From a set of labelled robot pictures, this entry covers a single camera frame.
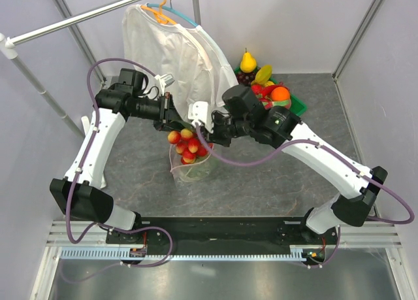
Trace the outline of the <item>red lychee bunch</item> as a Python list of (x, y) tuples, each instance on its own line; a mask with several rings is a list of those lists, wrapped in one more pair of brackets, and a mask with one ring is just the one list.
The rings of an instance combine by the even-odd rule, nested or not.
[(188, 128), (171, 131), (167, 135), (167, 140), (180, 156), (182, 165), (194, 164), (208, 156), (208, 150), (198, 140), (197, 134)]

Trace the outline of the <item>clear pink-dotted zip bag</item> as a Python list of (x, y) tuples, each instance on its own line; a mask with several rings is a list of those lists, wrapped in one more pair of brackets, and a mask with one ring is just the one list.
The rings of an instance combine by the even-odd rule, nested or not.
[(207, 154), (192, 164), (182, 163), (182, 157), (176, 152), (175, 146), (171, 145), (169, 148), (170, 173), (175, 180), (185, 183), (198, 182), (208, 178), (212, 174), (219, 161)]

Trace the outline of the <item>orange fruit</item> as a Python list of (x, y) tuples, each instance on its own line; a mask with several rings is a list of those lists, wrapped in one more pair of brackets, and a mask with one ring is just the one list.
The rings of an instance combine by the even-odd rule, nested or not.
[(288, 101), (291, 98), (289, 90), (284, 86), (278, 86), (274, 88), (270, 93), (270, 99), (272, 101)]

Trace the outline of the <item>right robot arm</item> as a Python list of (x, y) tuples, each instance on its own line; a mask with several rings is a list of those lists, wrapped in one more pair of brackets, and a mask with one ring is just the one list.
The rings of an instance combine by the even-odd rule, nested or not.
[(225, 112), (207, 105), (196, 106), (202, 113), (198, 121), (204, 125), (207, 141), (229, 146), (233, 138), (250, 136), (297, 158), (338, 190), (337, 196), (305, 215), (299, 227), (304, 242), (315, 243), (340, 224), (363, 226), (387, 178), (383, 167), (369, 168), (350, 159), (317, 136), (288, 108), (267, 107), (249, 87), (229, 88), (223, 102)]

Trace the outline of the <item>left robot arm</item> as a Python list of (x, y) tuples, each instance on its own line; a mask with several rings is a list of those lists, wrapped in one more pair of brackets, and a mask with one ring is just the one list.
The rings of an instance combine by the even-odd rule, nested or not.
[(157, 75), (157, 98), (146, 95), (148, 78), (134, 69), (122, 69), (118, 81), (96, 96), (88, 132), (69, 170), (53, 179), (50, 191), (67, 220), (90, 221), (121, 229), (121, 236), (136, 243), (143, 236), (140, 214), (115, 204), (102, 191), (105, 165), (114, 142), (130, 117), (153, 121), (158, 131), (181, 128), (166, 88), (174, 84), (171, 74)]

